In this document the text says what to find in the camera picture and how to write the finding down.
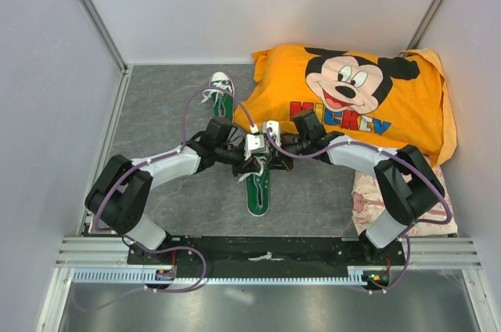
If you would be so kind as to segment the white shoelace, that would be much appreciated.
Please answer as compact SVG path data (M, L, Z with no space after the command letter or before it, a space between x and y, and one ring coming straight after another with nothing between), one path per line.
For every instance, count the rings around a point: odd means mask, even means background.
M265 171L265 166L270 156L268 153L256 153L246 160L242 167L241 175L238 178L238 183L251 175L261 176Z

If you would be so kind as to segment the green canvas sneaker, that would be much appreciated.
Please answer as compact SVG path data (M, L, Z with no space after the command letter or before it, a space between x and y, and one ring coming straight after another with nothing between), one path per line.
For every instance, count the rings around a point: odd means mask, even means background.
M265 168L268 160L266 156L256 157L256 160L259 169L246 175L244 182L247 195L247 210L254 217L261 217L269 209L270 170Z
M234 100L229 95L229 93L233 94L235 92L232 79L226 73L217 71L211 76L209 85L217 88L217 90L210 93L214 115L233 121Z

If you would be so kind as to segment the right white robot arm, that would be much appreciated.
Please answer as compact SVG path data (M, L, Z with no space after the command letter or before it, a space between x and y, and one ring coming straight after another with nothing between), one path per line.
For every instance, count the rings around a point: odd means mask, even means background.
M417 147L378 147L341 132L327 132L313 110L300 111L293 121L296 134L282 133L276 121L263 123L263 134L283 156L313 158L376 179L384 211L359 234L359 257L365 263L377 264L386 256L387 248L418 223L451 222L445 190Z

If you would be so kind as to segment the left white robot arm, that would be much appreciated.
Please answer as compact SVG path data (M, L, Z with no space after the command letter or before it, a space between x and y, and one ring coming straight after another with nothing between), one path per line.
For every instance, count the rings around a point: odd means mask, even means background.
M153 157L130 160L111 157L85 198L85 207L112 231L144 246L155 264L169 260L169 234L145 213L150 191L174 179L200 173L216 163L232 166L233 173L263 169L255 154L265 138L255 132L238 145L231 143L236 125L224 117L212 118L205 130L186 143Z

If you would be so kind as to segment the orange Mickey Mouse cloth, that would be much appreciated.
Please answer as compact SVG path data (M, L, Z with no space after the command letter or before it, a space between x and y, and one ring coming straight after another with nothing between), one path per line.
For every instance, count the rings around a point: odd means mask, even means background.
M383 57L305 45L279 45L255 52L250 97L234 121L277 121L295 133L293 116L313 110L327 132L374 146L416 146L432 165L449 160L457 147L445 72L436 52L405 51Z

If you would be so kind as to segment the pink patterned white cloth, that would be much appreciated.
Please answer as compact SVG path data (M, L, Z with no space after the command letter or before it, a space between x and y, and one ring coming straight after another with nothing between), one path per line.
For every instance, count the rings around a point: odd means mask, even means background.
M437 165L433 167L433 172L444 188L445 201L449 206L452 219L446 225L420 222L407 232L408 236L448 236L449 234L458 233L458 226L454 219L452 203L445 184L445 177L442 169L439 165ZM365 229L368 229L377 220L381 213L385 211L385 206L376 179L360 171L355 172L352 197L352 221L357 234L360 234Z

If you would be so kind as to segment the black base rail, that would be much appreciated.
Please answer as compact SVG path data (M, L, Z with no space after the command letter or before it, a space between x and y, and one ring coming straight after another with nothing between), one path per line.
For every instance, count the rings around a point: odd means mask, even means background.
M181 266L196 258L199 251L208 264L238 262L313 262L340 266L392 266L405 263L399 241L383 249L371 248L365 241L342 237L294 236L173 236L165 248L173 253L151 254L133 245L128 251L129 265Z

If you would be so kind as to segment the aluminium frame rail front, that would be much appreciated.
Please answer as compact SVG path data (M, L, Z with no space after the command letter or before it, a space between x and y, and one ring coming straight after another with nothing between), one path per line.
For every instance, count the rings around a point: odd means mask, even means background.
M469 238L413 237L409 267L415 269L476 269L481 261ZM58 268L124 268L128 248L117 236L66 237L56 259Z

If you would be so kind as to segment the left aluminium corner post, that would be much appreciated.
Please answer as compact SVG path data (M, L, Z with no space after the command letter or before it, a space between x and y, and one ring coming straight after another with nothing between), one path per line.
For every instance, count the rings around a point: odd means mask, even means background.
M107 52L110 54L111 59L117 66L118 70L125 74L128 71L127 62L124 60L124 57L121 55L120 50L118 49L115 41L113 40L110 31L105 25L103 18L99 14L99 10L97 9L93 0L79 0L81 6L83 7L87 17L90 19L93 27L95 28L99 38L104 44Z

